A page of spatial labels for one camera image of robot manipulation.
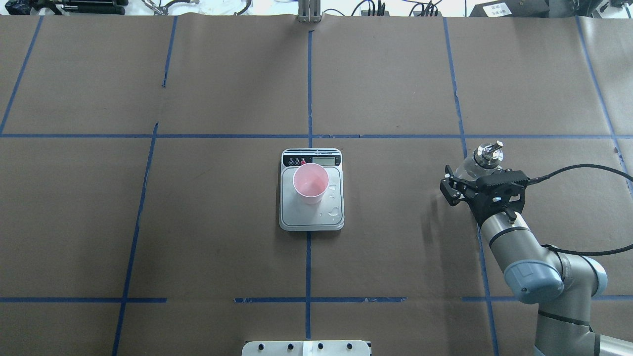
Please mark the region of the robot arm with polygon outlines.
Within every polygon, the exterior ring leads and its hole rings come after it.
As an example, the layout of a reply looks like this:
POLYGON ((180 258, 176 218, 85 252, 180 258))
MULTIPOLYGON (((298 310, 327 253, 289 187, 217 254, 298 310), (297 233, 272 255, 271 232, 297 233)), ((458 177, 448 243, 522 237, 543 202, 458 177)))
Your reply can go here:
POLYGON ((528 186, 579 168, 632 179, 604 165, 577 164, 536 178, 523 171, 495 168, 467 180, 446 165, 440 190, 450 205, 468 204, 482 240, 488 243, 515 299, 538 305, 536 356, 630 356, 632 343, 597 333, 590 316, 592 298, 602 295, 608 285, 607 272, 595 257, 628 252, 632 246, 577 252, 543 245, 522 216, 528 186))

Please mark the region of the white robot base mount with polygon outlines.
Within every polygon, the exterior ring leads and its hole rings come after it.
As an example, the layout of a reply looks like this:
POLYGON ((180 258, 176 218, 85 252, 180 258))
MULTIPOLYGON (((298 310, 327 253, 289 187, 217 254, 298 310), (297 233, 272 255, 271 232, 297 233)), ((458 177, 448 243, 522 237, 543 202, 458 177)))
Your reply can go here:
POLYGON ((245 343, 242 356, 371 356, 364 340, 290 340, 245 343))

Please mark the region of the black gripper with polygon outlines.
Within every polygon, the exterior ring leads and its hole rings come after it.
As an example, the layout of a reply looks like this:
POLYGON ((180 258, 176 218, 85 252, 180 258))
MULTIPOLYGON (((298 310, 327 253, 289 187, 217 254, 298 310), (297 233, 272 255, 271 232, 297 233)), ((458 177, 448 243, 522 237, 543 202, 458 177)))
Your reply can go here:
POLYGON ((445 179, 440 180, 440 191, 450 206, 466 201, 478 227, 483 227, 486 220, 500 213, 505 214, 509 223, 515 223, 524 209, 525 188, 500 185, 475 191, 470 189, 470 183, 475 181, 468 165, 460 165, 455 170, 446 165, 445 179))

